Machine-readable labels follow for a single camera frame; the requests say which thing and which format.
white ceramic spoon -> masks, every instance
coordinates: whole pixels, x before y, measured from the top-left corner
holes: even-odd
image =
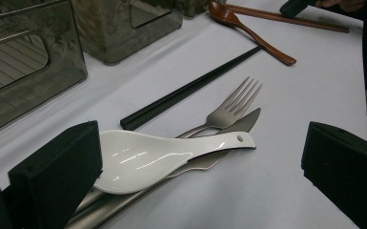
[[[148,188],[197,156],[234,148],[255,149],[246,132],[179,139],[117,130],[100,133],[100,145],[103,173],[94,187],[111,194]]]

spoon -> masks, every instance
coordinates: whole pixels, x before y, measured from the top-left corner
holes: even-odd
[[[100,145],[103,173],[94,187],[111,194],[148,188],[197,156],[227,149],[255,149],[254,140],[246,132],[182,139],[107,131],[100,133]]]
[[[292,66],[296,63],[296,60],[291,56],[279,51],[265,40],[263,40],[254,31],[243,25],[237,16],[228,8],[216,1],[211,1],[209,3],[209,12],[212,18],[220,23],[227,24],[229,26],[237,27],[248,33],[257,44],[262,46],[270,55],[283,62],[286,65]]]

silver fork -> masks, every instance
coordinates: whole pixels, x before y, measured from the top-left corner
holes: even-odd
[[[255,97],[260,91],[261,86],[263,85],[260,84],[257,87],[256,91],[252,94],[252,96],[249,97],[252,90],[258,83],[258,81],[256,81],[251,89],[249,89],[249,87],[254,82],[254,80],[252,79],[248,84],[246,84],[249,78],[250,77],[248,76],[239,85],[239,87],[222,102],[222,104],[217,109],[215,109],[207,116],[206,123],[195,127],[182,135],[179,135],[177,138],[186,138],[198,134],[199,132],[208,128],[224,129],[233,125],[239,118],[243,116],[243,114],[245,114],[246,110],[251,106],[252,102],[255,100]]]

white table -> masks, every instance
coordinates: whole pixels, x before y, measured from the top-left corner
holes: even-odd
[[[230,4],[278,11],[285,0]],[[297,59],[287,67],[259,52],[215,82],[137,129],[175,137],[205,121],[246,76],[264,86],[251,109],[261,115],[251,134],[255,151],[230,153],[207,172],[189,172],[158,188],[106,228],[354,228],[303,176],[310,121],[367,139],[360,21],[308,8],[301,17],[337,22],[339,33],[240,15],[266,41]],[[7,171],[67,128],[97,120],[100,131],[159,97],[255,47],[241,31],[208,13],[116,66],[86,57],[88,79],[0,131],[0,187]]]

wooden spoon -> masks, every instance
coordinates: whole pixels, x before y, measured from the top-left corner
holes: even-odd
[[[244,30],[255,40],[257,44],[262,46],[266,52],[268,52],[270,55],[283,62],[284,64],[292,66],[296,63],[296,60],[294,58],[279,51],[278,49],[267,43],[265,40],[263,40],[254,31],[243,25],[232,11],[230,11],[219,2],[211,1],[209,3],[209,12],[214,20]]]

